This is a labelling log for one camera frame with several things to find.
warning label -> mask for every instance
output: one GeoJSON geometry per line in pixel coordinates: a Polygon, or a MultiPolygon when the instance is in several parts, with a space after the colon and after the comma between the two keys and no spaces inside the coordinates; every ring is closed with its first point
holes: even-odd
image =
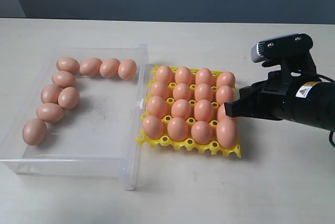
{"type": "Polygon", "coordinates": [[[319,82],[308,82],[303,84],[302,87],[299,88],[297,91],[296,97],[306,98],[309,91],[313,88],[314,85],[318,84],[319,82]]]}

plastic egg tray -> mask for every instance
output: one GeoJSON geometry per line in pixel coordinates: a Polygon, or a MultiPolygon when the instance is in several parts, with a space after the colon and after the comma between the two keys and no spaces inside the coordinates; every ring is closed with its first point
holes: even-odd
{"type": "MultiPolygon", "coordinates": [[[[151,89],[151,86],[154,82],[156,82],[155,79],[155,73],[156,70],[160,67],[160,65],[156,65],[153,70],[152,70],[152,74],[153,74],[153,79],[149,82],[148,84],[148,88],[149,90],[151,89]]],[[[173,72],[176,72],[176,70],[178,69],[178,67],[170,67],[171,70],[173,72]]],[[[191,72],[193,73],[193,75],[195,76],[195,74],[198,72],[198,69],[190,69],[191,72]]],[[[216,79],[217,77],[223,73],[222,71],[211,71],[213,76],[214,76],[214,83],[216,83],[216,79]]],[[[174,87],[176,86],[175,83],[170,83],[169,84],[169,88],[170,88],[170,94],[172,94],[172,90],[174,89],[174,87]]],[[[194,90],[196,88],[195,84],[192,84],[190,86],[192,93],[194,94],[194,90]]],[[[214,97],[215,97],[215,92],[217,90],[216,86],[212,86],[212,89],[214,91],[214,97]]],[[[149,95],[146,97],[145,99],[145,103],[148,102],[148,99],[152,96],[151,92],[149,93],[149,95]]],[[[181,147],[185,147],[188,151],[192,150],[193,148],[198,149],[199,153],[204,153],[205,150],[209,149],[211,151],[212,154],[217,154],[219,151],[221,151],[223,153],[224,156],[228,156],[230,153],[234,152],[238,157],[241,157],[241,151],[240,151],[240,139],[238,138],[238,142],[237,145],[232,148],[232,149],[225,149],[222,146],[220,146],[220,144],[217,142],[216,139],[216,135],[213,134],[213,138],[211,140],[210,143],[208,144],[198,144],[196,143],[192,137],[191,137],[191,131],[189,131],[189,135],[188,137],[182,141],[182,142],[177,142],[177,141],[173,141],[169,135],[168,132],[166,130],[166,126],[168,125],[169,121],[172,119],[171,116],[171,106],[173,105],[173,103],[175,102],[175,100],[172,97],[169,97],[166,100],[168,106],[169,106],[169,112],[168,115],[166,115],[162,121],[165,125],[165,133],[164,135],[160,138],[160,139],[150,139],[149,137],[146,136],[146,134],[144,133],[143,129],[140,131],[140,133],[137,135],[137,141],[138,144],[140,146],[143,145],[143,143],[147,142],[149,143],[149,145],[151,147],[155,147],[157,144],[160,144],[162,146],[168,146],[168,145],[172,145],[173,148],[175,150],[179,150],[181,147]]],[[[193,111],[193,107],[196,104],[195,100],[190,100],[189,103],[192,106],[192,111],[193,111]]],[[[215,131],[215,128],[218,124],[218,121],[216,120],[216,115],[217,115],[217,110],[219,109],[219,105],[216,102],[212,102],[212,105],[214,107],[214,120],[212,120],[209,124],[211,125],[211,127],[213,128],[213,130],[215,131]]],[[[144,114],[141,116],[141,120],[143,121],[144,118],[149,115],[149,112],[146,110],[144,112],[144,114]]],[[[190,117],[186,120],[187,124],[189,125],[189,128],[191,129],[192,125],[195,124],[196,120],[193,117],[190,117]]]]}

yellow egg tray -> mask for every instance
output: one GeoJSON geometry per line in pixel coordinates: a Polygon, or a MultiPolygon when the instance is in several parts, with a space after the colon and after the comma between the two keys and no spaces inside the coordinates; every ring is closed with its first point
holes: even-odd
{"type": "MultiPolygon", "coordinates": [[[[150,83],[148,84],[148,87],[149,89],[151,89],[151,86],[154,82],[156,82],[156,79],[155,79],[155,73],[156,73],[156,70],[160,67],[160,65],[156,65],[153,70],[152,70],[152,73],[153,73],[153,79],[150,81],[150,83]]],[[[170,67],[171,70],[173,72],[176,72],[176,70],[178,69],[178,67],[170,67]]],[[[191,72],[193,73],[193,75],[195,76],[195,74],[198,72],[198,69],[190,69],[191,72]]],[[[217,77],[223,73],[223,71],[211,71],[212,74],[213,74],[213,77],[214,77],[214,83],[216,83],[216,79],[217,77]]],[[[173,88],[176,86],[175,83],[170,83],[169,84],[169,88],[171,90],[171,93],[172,93],[172,90],[173,88]]],[[[191,91],[192,91],[192,94],[194,94],[194,90],[196,88],[196,85],[195,84],[192,84],[190,86],[191,88],[191,91]]],[[[216,86],[212,86],[212,89],[214,91],[214,97],[215,97],[215,92],[217,90],[217,87],[216,86]]],[[[145,99],[145,103],[148,102],[148,99],[152,96],[151,92],[149,93],[149,95],[146,97],[145,99]]],[[[170,109],[171,109],[171,106],[173,105],[173,103],[175,102],[175,100],[173,98],[168,98],[166,100],[168,106],[169,106],[169,113],[170,113],[170,109]]],[[[191,104],[192,107],[194,107],[195,105],[195,100],[190,100],[189,103],[191,104]]],[[[216,118],[216,115],[217,115],[217,110],[219,109],[219,105],[216,103],[216,102],[212,102],[212,105],[214,107],[214,114],[215,114],[215,118],[216,118]]],[[[144,112],[144,114],[141,116],[141,120],[143,121],[144,118],[149,115],[149,112],[146,110],[144,112]]],[[[238,138],[238,142],[237,142],[237,145],[232,148],[232,149],[226,149],[226,148],[223,148],[222,146],[220,146],[220,144],[217,142],[217,139],[216,139],[216,136],[215,134],[213,134],[213,138],[211,140],[210,143],[208,144],[198,144],[196,143],[192,137],[191,137],[191,131],[189,131],[189,135],[188,137],[186,138],[186,140],[182,141],[182,142],[177,142],[177,141],[173,141],[172,139],[170,139],[167,131],[166,131],[166,126],[167,124],[169,123],[169,121],[172,119],[171,115],[167,115],[165,116],[162,121],[163,123],[165,124],[165,133],[164,135],[160,138],[160,139],[150,139],[146,136],[146,134],[144,133],[143,130],[141,130],[141,132],[137,135],[136,139],[137,139],[137,142],[139,144],[139,146],[143,145],[143,143],[147,142],[149,143],[149,145],[151,147],[155,147],[157,144],[160,144],[162,146],[167,146],[167,145],[172,145],[173,148],[175,150],[179,150],[181,147],[185,147],[187,149],[187,151],[191,151],[193,148],[196,148],[198,149],[198,152],[199,153],[204,153],[205,150],[209,149],[211,151],[212,154],[217,154],[219,151],[222,152],[222,154],[224,156],[228,156],[230,153],[234,152],[237,157],[241,157],[241,151],[240,151],[240,139],[238,138]]],[[[196,120],[193,118],[193,117],[190,117],[186,120],[187,124],[189,125],[189,128],[191,129],[192,125],[195,124],[196,120]]],[[[216,126],[218,124],[218,121],[216,120],[212,120],[210,123],[210,126],[213,128],[213,132],[215,132],[215,129],[216,129],[216,126]]]]}

transparent plastic container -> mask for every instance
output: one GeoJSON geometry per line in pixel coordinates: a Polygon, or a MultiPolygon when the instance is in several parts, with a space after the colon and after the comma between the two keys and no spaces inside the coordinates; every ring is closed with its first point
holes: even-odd
{"type": "Polygon", "coordinates": [[[149,77],[145,44],[135,49],[54,50],[1,142],[0,161],[19,174],[116,176],[124,189],[134,189],[140,155],[136,135],[141,128],[149,77]],[[60,122],[48,124],[43,143],[26,145],[22,139],[23,126],[36,118],[41,91],[52,83],[56,62],[61,57],[79,62],[92,57],[133,59],[138,68],[136,75],[126,81],[119,77],[77,75],[79,104],[66,110],[60,122]]]}

cable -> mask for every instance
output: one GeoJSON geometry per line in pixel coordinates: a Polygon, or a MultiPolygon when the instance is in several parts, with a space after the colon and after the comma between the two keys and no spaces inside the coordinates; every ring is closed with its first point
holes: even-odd
{"type": "MultiPolygon", "coordinates": [[[[331,83],[335,83],[335,80],[331,79],[330,77],[327,77],[327,76],[324,76],[324,75],[321,75],[321,74],[314,74],[314,73],[309,73],[309,72],[303,72],[303,71],[295,71],[295,73],[298,73],[298,74],[306,74],[306,75],[311,75],[311,76],[317,76],[321,79],[324,79],[324,80],[327,80],[331,83]]],[[[333,131],[330,131],[329,132],[329,143],[335,148],[335,143],[334,143],[334,140],[333,140],[333,135],[334,135],[334,132],[333,131]]]]}

